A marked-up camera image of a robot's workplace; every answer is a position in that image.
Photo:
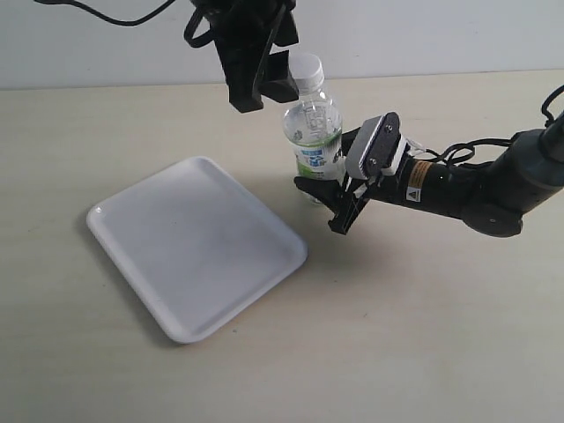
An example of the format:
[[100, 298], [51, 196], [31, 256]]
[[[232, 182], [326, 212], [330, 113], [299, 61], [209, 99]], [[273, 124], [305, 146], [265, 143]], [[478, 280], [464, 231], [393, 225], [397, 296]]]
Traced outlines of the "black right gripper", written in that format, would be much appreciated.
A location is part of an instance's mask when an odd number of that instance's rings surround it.
[[[344, 132], [341, 137], [341, 152], [347, 154], [358, 135], [360, 128]], [[303, 193], [313, 197], [318, 203], [334, 213], [329, 221], [330, 230], [337, 234], [347, 234], [354, 221], [370, 201], [368, 195], [373, 185], [379, 182], [376, 177], [358, 180], [346, 174], [343, 180], [317, 180], [295, 176], [294, 185]]]

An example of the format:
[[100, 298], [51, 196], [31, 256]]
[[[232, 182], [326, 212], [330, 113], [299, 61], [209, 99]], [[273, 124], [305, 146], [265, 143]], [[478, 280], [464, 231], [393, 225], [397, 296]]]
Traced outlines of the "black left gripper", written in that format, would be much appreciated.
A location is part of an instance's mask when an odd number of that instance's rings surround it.
[[[192, 48], [215, 44], [229, 102], [238, 112], [263, 109], [262, 95], [277, 103], [298, 100], [299, 89], [290, 70], [290, 52], [270, 54], [273, 45], [286, 47], [299, 40], [293, 19], [294, 1], [195, 1], [193, 4], [195, 10], [183, 38]], [[266, 56], [258, 90], [255, 80]]]

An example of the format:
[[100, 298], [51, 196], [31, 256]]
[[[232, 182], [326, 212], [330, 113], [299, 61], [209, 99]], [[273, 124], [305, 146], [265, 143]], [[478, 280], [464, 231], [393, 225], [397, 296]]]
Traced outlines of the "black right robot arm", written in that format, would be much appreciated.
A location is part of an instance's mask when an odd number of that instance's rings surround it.
[[345, 175], [295, 186], [334, 214], [328, 223], [346, 234], [371, 200], [461, 220], [472, 230], [508, 238], [523, 216], [563, 189], [563, 117], [548, 115], [541, 129], [509, 139], [484, 138], [430, 152], [404, 137], [388, 112], [342, 136]]

